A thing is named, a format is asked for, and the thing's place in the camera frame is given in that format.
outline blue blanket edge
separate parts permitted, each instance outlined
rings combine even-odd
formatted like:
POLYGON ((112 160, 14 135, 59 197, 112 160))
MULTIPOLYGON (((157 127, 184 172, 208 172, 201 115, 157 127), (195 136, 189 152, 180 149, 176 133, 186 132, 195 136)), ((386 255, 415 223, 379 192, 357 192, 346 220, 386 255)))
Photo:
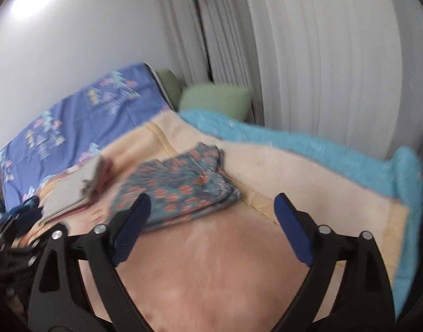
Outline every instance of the blue blanket edge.
POLYGON ((409 208, 409 217, 393 283, 394 307, 399 316, 416 274, 423 216, 423 167, 411 148, 401 147, 391 160, 381 161, 321 138, 248 125, 210 111, 185 111, 179 116, 204 134, 230 142, 285 149, 311 158, 381 195, 400 199, 409 208))

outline purple fabric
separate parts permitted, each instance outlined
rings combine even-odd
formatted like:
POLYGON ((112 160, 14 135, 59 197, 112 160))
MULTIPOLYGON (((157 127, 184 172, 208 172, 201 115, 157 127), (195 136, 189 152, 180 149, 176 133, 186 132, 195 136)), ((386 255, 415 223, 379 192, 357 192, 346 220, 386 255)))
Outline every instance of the purple fabric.
POLYGON ((0 152, 9 211, 48 178, 169 108, 144 64, 105 75, 31 122, 0 152))

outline wall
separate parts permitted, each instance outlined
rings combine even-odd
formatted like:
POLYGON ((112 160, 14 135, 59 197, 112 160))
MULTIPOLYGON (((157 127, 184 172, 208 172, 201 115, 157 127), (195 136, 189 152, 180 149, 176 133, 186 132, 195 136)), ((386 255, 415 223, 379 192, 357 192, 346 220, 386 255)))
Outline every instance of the wall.
POLYGON ((180 74, 160 0, 51 0, 28 17, 0 9, 0 149, 39 113, 121 66, 180 74))

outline peach colored blanket surface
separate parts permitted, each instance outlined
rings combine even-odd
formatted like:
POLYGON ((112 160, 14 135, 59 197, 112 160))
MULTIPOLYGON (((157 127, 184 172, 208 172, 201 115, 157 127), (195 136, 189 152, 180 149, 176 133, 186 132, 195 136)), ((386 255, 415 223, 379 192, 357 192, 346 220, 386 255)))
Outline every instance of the peach colored blanket surface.
MULTIPOLYGON (((173 112, 164 112, 102 151, 110 180, 97 203, 61 218, 71 235, 89 232, 109 217, 122 183, 142 162, 164 160, 198 142, 224 150, 224 169, 243 201, 210 216, 143 234, 117 271, 155 332, 268 332, 286 311, 308 268, 300 263, 274 216, 284 192, 298 210, 337 233, 371 231, 393 278, 408 209, 304 157, 267 146, 206 136, 173 112)), ((57 221, 35 226, 19 241, 32 242, 57 221)), ((95 313, 108 320, 88 265, 81 271, 95 313)), ((330 311, 341 281, 338 263, 317 318, 330 311)))

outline white curtain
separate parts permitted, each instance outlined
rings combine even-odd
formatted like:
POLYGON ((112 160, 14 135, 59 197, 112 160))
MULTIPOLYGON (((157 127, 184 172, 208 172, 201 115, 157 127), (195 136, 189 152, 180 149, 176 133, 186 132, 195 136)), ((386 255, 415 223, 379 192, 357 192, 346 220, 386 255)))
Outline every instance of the white curtain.
MULTIPOLYGON (((187 84, 207 81, 204 41, 193 0, 163 0, 168 29, 187 84)), ((256 122, 263 124, 261 80, 247 0, 199 0, 215 83, 253 92, 256 122)))
POLYGON ((248 0, 265 125, 370 156, 423 140, 418 0, 248 0))

